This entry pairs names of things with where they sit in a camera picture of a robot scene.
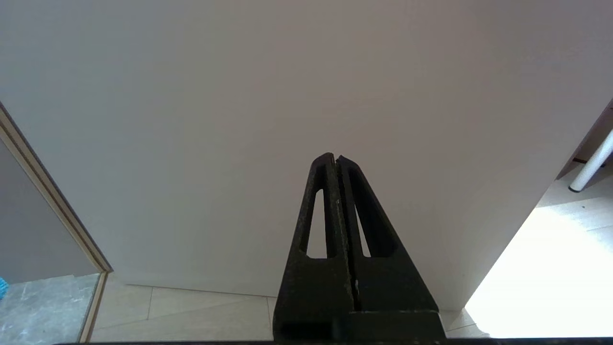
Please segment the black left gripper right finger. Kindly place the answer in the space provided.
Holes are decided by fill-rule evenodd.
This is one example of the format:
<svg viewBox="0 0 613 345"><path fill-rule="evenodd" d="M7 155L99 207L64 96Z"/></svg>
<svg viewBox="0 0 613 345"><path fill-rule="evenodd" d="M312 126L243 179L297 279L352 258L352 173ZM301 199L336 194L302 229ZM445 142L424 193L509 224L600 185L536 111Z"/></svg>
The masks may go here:
<svg viewBox="0 0 613 345"><path fill-rule="evenodd" d="M352 311L337 321L349 341L445 339L439 308L357 163L337 159Z"/></svg>

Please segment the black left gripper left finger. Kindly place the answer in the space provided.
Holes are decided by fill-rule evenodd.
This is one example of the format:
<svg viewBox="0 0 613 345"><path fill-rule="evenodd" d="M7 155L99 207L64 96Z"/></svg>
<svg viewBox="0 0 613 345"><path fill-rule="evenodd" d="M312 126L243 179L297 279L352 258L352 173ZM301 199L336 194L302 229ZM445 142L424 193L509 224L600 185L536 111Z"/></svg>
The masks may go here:
<svg viewBox="0 0 613 345"><path fill-rule="evenodd" d="M307 254L317 192L322 191L326 258ZM273 313L276 341L339 341L354 310L348 244L335 157L313 160Z"/></svg>

